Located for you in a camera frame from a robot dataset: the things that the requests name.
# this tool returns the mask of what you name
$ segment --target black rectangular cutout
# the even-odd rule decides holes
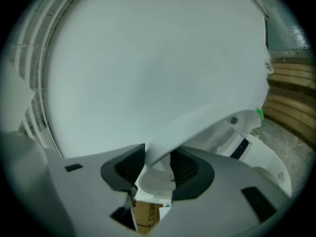
[[[246,139],[243,139],[242,142],[240,143],[240,145],[232,153],[230,158],[234,158],[234,159],[238,160],[242,156],[243,152],[245,152],[248,145],[249,145],[249,141],[247,141]]]
[[[74,165],[69,165],[69,166],[65,167],[67,172],[71,172],[71,171],[74,171],[74,170],[77,170],[77,169],[80,169],[80,168],[83,168],[83,166],[80,165],[80,164],[74,164]]]
[[[276,210],[256,187],[242,189],[241,192],[257,214],[261,222],[269,219]]]

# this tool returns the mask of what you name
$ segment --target white curved panel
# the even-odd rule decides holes
[[[263,17],[249,0],[80,0],[52,49],[49,121],[65,157],[146,143],[211,103],[261,106]]]

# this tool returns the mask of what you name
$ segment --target concrete floor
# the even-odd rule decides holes
[[[258,131],[259,139],[280,157],[287,168],[291,177],[292,197],[298,196],[315,163],[315,152],[302,140],[268,119],[262,122]]]
[[[283,0],[262,1],[269,16],[269,51],[311,48],[304,29]]]

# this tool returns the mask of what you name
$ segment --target cardboard box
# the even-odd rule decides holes
[[[159,222],[159,208],[162,204],[138,201],[134,208],[137,229],[140,234],[147,234]]]

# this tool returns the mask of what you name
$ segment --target white railing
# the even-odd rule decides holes
[[[76,0],[34,0],[22,20],[12,54],[15,71],[35,92],[19,131],[37,139],[44,148],[62,154],[54,141],[45,109],[44,73],[54,34]]]

